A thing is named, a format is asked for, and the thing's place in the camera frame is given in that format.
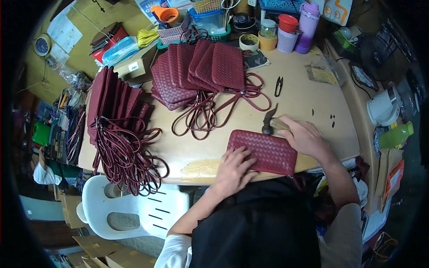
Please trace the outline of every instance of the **white electric kettle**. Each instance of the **white electric kettle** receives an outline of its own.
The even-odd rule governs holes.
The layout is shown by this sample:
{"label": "white electric kettle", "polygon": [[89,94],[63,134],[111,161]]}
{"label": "white electric kettle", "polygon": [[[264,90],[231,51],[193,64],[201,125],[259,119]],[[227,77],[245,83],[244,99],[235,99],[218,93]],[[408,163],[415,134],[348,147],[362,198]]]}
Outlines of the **white electric kettle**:
{"label": "white electric kettle", "polygon": [[398,119],[401,105],[401,97],[393,86],[370,99],[366,110],[374,126],[389,126]]}

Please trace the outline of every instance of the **masking tape roll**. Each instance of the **masking tape roll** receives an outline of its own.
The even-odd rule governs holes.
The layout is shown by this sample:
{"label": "masking tape roll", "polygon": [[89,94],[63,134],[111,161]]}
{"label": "masking tape roll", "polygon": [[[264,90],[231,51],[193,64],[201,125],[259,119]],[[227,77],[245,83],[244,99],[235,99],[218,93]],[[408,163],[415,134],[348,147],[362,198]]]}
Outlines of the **masking tape roll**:
{"label": "masking tape roll", "polygon": [[271,51],[275,49],[277,45],[277,37],[276,38],[265,38],[258,34],[258,38],[260,40],[259,48],[263,51]]}
{"label": "masking tape roll", "polygon": [[[254,44],[247,45],[245,44],[246,41],[248,42],[252,41]],[[259,39],[254,34],[243,34],[242,36],[240,36],[239,44],[242,50],[250,50],[253,52],[259,48]]]}

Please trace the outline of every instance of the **green bottle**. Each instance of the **green bottle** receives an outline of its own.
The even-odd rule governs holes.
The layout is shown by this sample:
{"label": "green bottle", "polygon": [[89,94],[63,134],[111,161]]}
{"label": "green bottle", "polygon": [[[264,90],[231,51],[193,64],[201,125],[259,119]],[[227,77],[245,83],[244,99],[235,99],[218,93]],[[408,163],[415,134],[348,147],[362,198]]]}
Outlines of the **green bottle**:
{"label": "green bottle", "polygon": [[404,143],[409,136],[413,135],[414,128],[413,123],[408,122],[406,124],[395,127],[386,133],[380,135],[380,148],[394,148],[397,145]]}

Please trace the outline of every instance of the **person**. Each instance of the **person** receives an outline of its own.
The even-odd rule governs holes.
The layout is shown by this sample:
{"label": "person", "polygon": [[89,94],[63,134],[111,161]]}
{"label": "person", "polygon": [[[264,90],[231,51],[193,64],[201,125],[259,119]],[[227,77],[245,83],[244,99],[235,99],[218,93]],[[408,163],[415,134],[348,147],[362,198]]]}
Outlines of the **person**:
{"label": "person", "polygon": [[76,178],[79,176],[80,169],[46,159],[43,155],[44,152],[44,147],[40,147],[39,162],[37,164],[34,161],[30,162],[34,181],[38,184],[55,184],[61,190],[67,190],[69,185],[76,186]]}
{"label": "person", "polygon": [[287,177],[248,182],[251,150],[228,150],[213,185],[168,231],[155,268],[360,267],[361,210],[356,187],[309,122],[280,119],[278,133],[322,166],[338,215],[325,235],[315,229],[306,195]]}

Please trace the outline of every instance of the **blue plastic basket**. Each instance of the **blue plastic basket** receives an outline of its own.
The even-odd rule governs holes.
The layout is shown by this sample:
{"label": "blue plastic basket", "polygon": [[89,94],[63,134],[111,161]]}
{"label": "blue plastic basket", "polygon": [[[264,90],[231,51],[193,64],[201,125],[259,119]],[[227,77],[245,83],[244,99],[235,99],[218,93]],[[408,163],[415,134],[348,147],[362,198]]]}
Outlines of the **blue plastic basket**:
{"label": "blue plastic basket", "polygon": [[262,10],[269,13],[290,12],[299,14],[299,8],[305,0],[259,0]]}

